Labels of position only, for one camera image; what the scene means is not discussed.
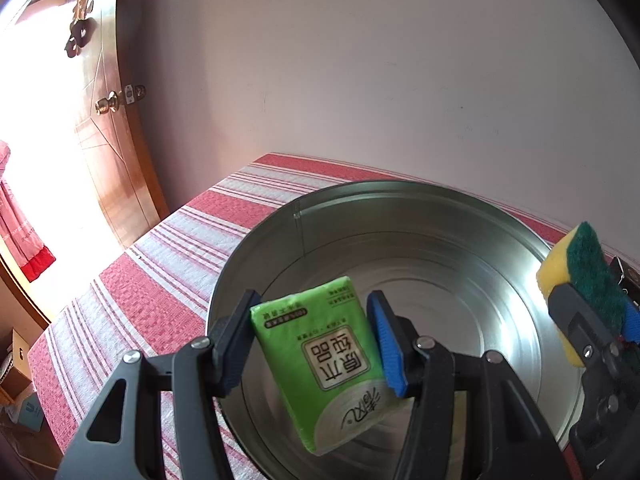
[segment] green plastic packaging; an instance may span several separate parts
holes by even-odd
[[[321,455],[402,404],[348,277],[252,308],[252,323],[306,449]]]

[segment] tablecloth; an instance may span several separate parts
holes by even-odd
[[[174,352],[204,333],[210,295],[222,267],[258,222],[287,202],[324,187],[395,179],[420,180],[346,162],[270,153],[151,229],[71,301],[31,348],[33,383],[60,448],[66,449],[124,352]],[[550,244],[566,233],[493,203]],[[161,413],[167,478],[178,479],[171,394],[162,394]],[[218,420],[235,477],[263,478],[220,414]]]

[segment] stainless steel bowl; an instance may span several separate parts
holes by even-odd
[[[283,206],[244,238],[216,285],[207,331],[246,288],[272,300],[347,275],[362,304],[382,289],[396,314],[452,351],[502,352],[562,440],[578,412],[580,372],[564,357],[536,285],[548,251],[520,221],[451,189],[331,187]],[[247,454],[277,480],[391,478],[409,417],[404,410],[315,457],[303,449],[258,344],[241,388],[222,407]]]

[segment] brass door knob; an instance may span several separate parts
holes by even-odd
[[[109,97],[98,99],[95,104],[95,112],[98,115],[103,115],[109,110],[117,112],[118,108],[120,108],[120,102],[118,101],[118,94],[114,91],[109,92]]]

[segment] red and white tablecloth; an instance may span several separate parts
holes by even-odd
[[[140,238],[75,298],[29,353],[33,382],[60,448],[129,349],[177,351],[204,333],[220,271],[258,222],[308,192],[357,180],[406,175],[309,156],[270,153],[201,193]],[[566,232],[496,204],[555,244]],[[263,478],[218,417],[238,479]],[[170,394],[162,397],[167,478],[180,478]]]

